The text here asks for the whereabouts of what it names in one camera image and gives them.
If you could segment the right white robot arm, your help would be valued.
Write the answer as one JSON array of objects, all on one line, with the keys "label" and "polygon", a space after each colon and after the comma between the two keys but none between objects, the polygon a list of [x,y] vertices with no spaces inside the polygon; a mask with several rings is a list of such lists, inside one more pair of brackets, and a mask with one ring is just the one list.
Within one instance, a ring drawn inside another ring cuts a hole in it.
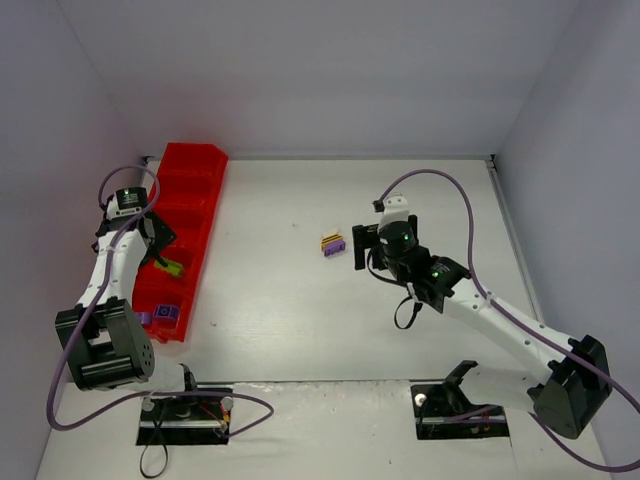
[{"label": "right white robot arm", "polygon": [[542,425],[576,439],[611,394],[604,345],[590,335],[577,340],[500,303],[472,272],[436,256],[416,238],[417,218],[403,213],[352,229],[354,267],[403,288],[413,310],[429,306],[484,335],[516,366],[492,369],[466,359],[447,376],[454,409],[495,404],[533,414]]}]

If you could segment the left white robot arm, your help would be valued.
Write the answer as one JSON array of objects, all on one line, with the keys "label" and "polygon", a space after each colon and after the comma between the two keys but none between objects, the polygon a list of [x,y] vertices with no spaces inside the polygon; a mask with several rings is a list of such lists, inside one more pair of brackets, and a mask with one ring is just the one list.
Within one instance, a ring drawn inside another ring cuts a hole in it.
[{"label": "left white robot arm", "polygon": [[96,236],[89,285],[76,306],[55,320],[74,383],[81,390],[192,390],[190,369],[155,356],[132,308],[139,269],[157,259],[176,234],[151,210],[147,191],[129,187],[109,197]]}]

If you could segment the long lime green lego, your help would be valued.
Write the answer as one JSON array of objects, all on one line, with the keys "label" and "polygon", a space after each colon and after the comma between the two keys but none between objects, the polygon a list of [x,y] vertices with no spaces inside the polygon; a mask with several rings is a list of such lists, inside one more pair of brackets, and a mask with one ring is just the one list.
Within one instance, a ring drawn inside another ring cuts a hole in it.
[{"label": "long lime green lego", "polygon": [[184,267],[181,263],[172,261],[170,259],[155,260],[153,266],[169,275],[180,278],[184,274]]}]

